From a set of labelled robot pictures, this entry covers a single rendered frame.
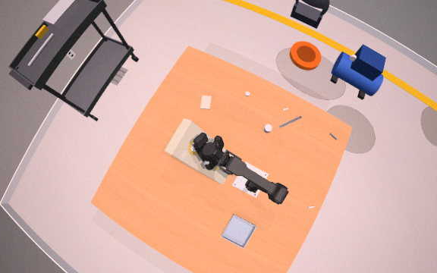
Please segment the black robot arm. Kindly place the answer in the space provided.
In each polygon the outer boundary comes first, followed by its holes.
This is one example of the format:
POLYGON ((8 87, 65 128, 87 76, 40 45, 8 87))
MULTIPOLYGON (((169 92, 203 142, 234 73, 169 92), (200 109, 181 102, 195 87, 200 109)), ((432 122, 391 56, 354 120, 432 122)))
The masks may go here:
POLYGON ((203 154, 213 160, 213 162, 220 168, 219 170, 227 174, 234 174, 246 178, 247 182, 244 185, 246 185, 247 190, 250 192, 256 193, 257 190, 261 190, 268 194, 269 200, 272 200, 278 205, 279 203, 282 204, 289 193, 288 188, 279 182, 270 182, 256 172, 250 170, 246 163, 242 161, 242 158, 227 149, 223 152, 222 149, 224 145, 222 137, 215 136, 213 143, 207 143, 203 147, 203 154), (234 157, 230 157, 229 153, 234 157), (222 167, 225 167, 226 170, 222 167))

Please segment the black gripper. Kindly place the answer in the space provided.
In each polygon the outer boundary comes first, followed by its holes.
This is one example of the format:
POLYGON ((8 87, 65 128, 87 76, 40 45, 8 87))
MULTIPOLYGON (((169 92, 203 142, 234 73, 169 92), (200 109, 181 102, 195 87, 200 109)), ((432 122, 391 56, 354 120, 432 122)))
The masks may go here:
POLYGON ((193 139, 193 142, 195 144, 193 145, 193 147, 195 148, 196 153, 201 158, 202 162, 209 162, 209 164, 205 165, 205 167, 207 170, 211 171, 217 164, 203 154, 203 147, 207 144, 208 141, 209 140, 207 135, 205 133, 200 133, 196 138, 193 139))

